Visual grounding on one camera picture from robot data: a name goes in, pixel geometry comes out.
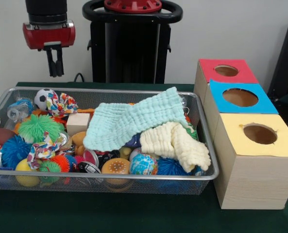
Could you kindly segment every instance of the soccer ball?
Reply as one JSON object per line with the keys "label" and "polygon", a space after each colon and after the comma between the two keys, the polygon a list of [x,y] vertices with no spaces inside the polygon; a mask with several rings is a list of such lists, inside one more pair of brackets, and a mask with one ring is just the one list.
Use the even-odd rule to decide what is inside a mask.
{"label": "soccer ball", "polygon": [[46,98],[50,93],[53,94],[54,91],[48,88],[41,89],[37,92],[35,99],[34,99],[34,103],[37,108],[39,108],[42,111],[48,110]]}

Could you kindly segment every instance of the green table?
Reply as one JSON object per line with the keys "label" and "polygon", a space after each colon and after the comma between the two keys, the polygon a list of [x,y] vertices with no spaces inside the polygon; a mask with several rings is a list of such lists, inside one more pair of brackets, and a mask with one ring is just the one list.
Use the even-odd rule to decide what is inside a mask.
{"label": "green table", "polygon": [[[165,90],[172,84],[18,83],[18,86]],[[179,91],[193,85],[179,84]],[[213,183],[200,196],[0,191],[0,232],[288,233],[284,210],[221,210]]]}

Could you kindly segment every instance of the wooden block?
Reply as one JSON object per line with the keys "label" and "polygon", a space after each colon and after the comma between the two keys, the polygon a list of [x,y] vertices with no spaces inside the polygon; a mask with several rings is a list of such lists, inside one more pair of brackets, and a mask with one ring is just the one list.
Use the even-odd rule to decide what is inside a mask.
{"label": "wooden block", "polygon": [[288,199],[288,127],[274,114],[220,114],[215,140],[222,209],[283,209]]}
{"label": "wooden block", "polygon": [[200,97],[202,104],[210,80],[224,83],[258,83],[244,60],[200,59],[197,65],[194,93]]}
{"label": "wooden block", "polygon": [[86,131],[90,122],[89,113],[74,113],[70,114],[67,120],[66,128],[70,137],[74,134]]}

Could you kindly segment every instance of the orange ball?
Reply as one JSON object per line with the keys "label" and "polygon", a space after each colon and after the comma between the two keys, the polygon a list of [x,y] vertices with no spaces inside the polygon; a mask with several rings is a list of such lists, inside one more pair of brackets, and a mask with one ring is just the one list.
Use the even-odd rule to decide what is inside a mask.
{"label": "orange ball", "polygon": [[56,155],[53,158],[51,158],[52,162],[56,162],[60,168],[62,172],[69,172],[70,171],[70,164],[68,159],[63,156],[63,155]]}

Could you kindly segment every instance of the wooden box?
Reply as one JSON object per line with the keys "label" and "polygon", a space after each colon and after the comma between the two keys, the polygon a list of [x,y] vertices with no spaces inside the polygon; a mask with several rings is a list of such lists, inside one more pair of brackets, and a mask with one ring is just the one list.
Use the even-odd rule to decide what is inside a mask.
{"label": "wooden box", "polygon": [[214,140],[222,209],[283,209],[288,199],[288,127],[274,114],[220,114]]}
{"label": "wooden box", "polygon": [[66,123],[67,133],[70,137],[76,133],[86,131],[90,122],[89,113],[70,114]]}
{"label": "wooden box", "polygon": [[210,80],[223,83],[258,83],[245,60],[211,60],[198,61],[194,93],[204,103]]}
{"label": "wooden box", "polygon": [[203,108],[213,141],[220,113],[278,114],[257,83],[220,83],[211,80]]}

